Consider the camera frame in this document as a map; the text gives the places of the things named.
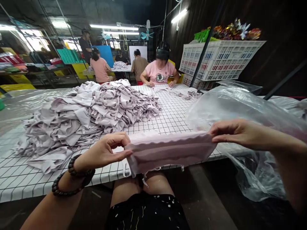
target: black hair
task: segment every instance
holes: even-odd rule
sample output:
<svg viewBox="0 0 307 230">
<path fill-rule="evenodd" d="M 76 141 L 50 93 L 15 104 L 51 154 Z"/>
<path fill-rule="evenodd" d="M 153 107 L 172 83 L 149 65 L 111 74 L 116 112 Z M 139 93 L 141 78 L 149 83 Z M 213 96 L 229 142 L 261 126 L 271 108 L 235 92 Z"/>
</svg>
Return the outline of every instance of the black hair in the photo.
<svg viewBox="0 0 307 230">
<path fill-rule="evenodd" d="M 161 41 L 157 47 L 156 58 L 167 61 L 169 60 L 169 44 L 165 41 Z"/>
<path fill-rule="evenodd" d="M 136 49 L 136 50 L 134 51 L 134 56 L 137 56 L 137 55 L 141 55 L 141 52 L 140 52 L 139 49 Z"/>
<path fill-rule="evenodd" d="M 97 47 L 92 48 L 92 58 L 94 59 L 94 61 L 98 61 L 99 54 L 100 54 L 100 51 Z"/>
<path fill-rule="evenodd" d="M 82 35 L 85 35 L 85 34 L 90 34 L 90 32 L 87 29 L 82 29 Z"/>
</svg>

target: blue board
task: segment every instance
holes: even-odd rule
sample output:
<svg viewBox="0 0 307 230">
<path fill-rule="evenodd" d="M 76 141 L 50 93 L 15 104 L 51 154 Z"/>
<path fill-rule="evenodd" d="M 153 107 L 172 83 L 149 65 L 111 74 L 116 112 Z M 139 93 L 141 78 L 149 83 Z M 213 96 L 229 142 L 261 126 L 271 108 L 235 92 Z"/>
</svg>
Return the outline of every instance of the blue board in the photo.
<svg viewBox="0 0 307 230">
<path fill-rule="evenodd" d="M 106 62 L 108 63 L 108 65 L 113 68 L 114 66 L 114 61 L 113 61 L 113 56 L 112 56 L 112 52 L 111 52 L 111 47 L 110 46 L 92 46 L 96 47 L 97 49 L 99 49 L 100 51 L 100 56 L 106 60 Z"/>
</svg>

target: white plastic crate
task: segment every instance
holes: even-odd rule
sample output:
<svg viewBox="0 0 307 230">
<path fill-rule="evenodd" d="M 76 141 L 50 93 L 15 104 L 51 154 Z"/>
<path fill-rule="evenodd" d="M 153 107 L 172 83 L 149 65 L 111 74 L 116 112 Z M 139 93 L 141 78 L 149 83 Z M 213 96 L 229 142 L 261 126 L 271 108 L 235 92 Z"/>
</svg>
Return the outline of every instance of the white plastic crate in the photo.
<svg viewBox="0 0 307 230">
<path fill-rule="evenodd" d="M 192 79 L 193 79 L 192 76 L 185 73 L 183 75 L 182 83 L 187 85 L 188 87 L 190 87 Z M 199 80 L 199 79 L 195 79 L 195 81 L 193 83 L 193 88 L 196 88 L 198 90 L 201 90 L 201 89 L 210 90 L 210 89 L 213 89 L 214 87 L 216 87 L 218 85 L 219 84 L 217 83 L 217 81 L 202 81 L 202 80 Z"/>
<path fill-rule="evenodd" d="M 209 42 L 196 78 L 203 81 L 238 79 L 266 41 Z M 180 71 L 193 76 L 205 43 L 185 44 Z"/>
</svg>

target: pink shirt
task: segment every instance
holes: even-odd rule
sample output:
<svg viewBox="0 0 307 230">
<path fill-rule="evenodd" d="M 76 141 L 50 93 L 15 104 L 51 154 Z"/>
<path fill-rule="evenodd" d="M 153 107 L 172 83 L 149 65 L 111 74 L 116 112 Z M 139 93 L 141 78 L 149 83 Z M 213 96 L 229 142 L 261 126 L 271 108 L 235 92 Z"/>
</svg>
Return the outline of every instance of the pink shirt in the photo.
<svg viewBox="0 0 307 230">
<path fill-rule="evenodd" d="M 173 75 L 175 71 L 175 66 L 172 63 L 167 62 L 164 68 L 159 69 L 157 66 L 157 62 L 153 61 L 148 64 L 145 70 L 147 72 L 149 80 L 153 83 L 167 84 L 167 79 L 169 78 L 169 76 Z"/>
<path fill-rule="evenodd" d="M 90 64 L 91 64 L 91 67 L 93 67 L 95 71 L 97 82 L 109 81 L 109 77 L 106 72 L 106 60 L 104 60 L 102 57 L 100 57 L 97 61 L 91 58 Z"/>
</svg>

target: person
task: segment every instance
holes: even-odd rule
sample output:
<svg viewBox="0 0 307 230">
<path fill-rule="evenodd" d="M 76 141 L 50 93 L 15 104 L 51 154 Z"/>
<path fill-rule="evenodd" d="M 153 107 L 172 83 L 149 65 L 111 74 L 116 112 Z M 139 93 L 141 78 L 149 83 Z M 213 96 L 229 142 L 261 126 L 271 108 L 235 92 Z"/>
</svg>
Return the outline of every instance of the person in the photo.
<svg viewBox="0 0 307 230">
<path fill-rule="evenodd" d="M 125 63 L 126 65 L 129 65 L 127 58 L 125 58 L 122 55 L 122 51 L 121 50 L 117 50 L 117 54 L 115 56 L 115 61 L 122 61 L 123 63 Z"/>
<path fill-rule="evenodd" d="M 141 57 L 141 52 L 139 49 L 134 51 L 135 59 L 132 62 L 131 72 L 135 72 L 135 79 L 138 85 L 143 85 L 141 81 L 141 74 L 145 70 L 148 62 L 145 58 Z"/>
<path fill-rule="evenodd" d="M 79 44 L 81 46 L 85 61 L 87 62 L 87 64 L 90 65 L 92 49 L 91 49 L 90 33 L 88 30 L 86 29 L 82 30 L 82 37 L 79 38 Z"/>
<path fill-rule="evenodd" d="M 307 145 L 277 130 L 243 119 L 220 121 L 212 125 L 212 142 L 232 142 L 254 150 L 270 151 L 277 162 L 287 198 L 298 213 L 306 211 Z M 73 165 L 77 172 L 101 168 L 121 161 L 132 152 L 113 154 L 112 149 L 130 142 L 125 132 L 107 134 L 79 156 Z M 84 178 L 66 171 L 58 183 L 64 192 L 80 188 Z M 106 229 L 189 229 L 181 205 L 161 172 L 148 173 L 149 188 L 139 187 L 133 178 L 115 182 Z M 25 229 L 67 229 L 81 199 L 82 190 L 71 196 L 48 194 L 22 226 Z"/>
<path fill-rule="evenodd" d="M 100 57 L 99 49 L 96 47 L 92 49 L 92 58 L 90 59 L 90 64 L 95 71 L 96 81 L 99 84 L 115 80 L 113 76 L 108 76 L 108 73 L 106 71 L 111 71 L 112 69 L 110 68 L 106 60 Z"/>
<path fill-rule="evenodd" d="M 122 55 L 121 50 L 117 50 L 117 55 L 115 56 L 115 61 L 121 61 L 126 65 L 129 65 L 127 58 Z M 126 79 L 126 74 L 124 72 L 115 72 L 115 76 L 117 80 Z"/>
<path fill-rule="evenodd" d="M 174 86 L 178 82 L 179 73 L 175 66 L 168 61 L 169 52 L 169 44 L 161 41 L 157 48 L 156 60 L 149 63 L 140 76 L 144 84 L 151 87 L 154 87 L 155 84 L 167 84 L 167 79 L 172 75 L 175 79 L 169 83 L 169 86 Z"/>
</svg>

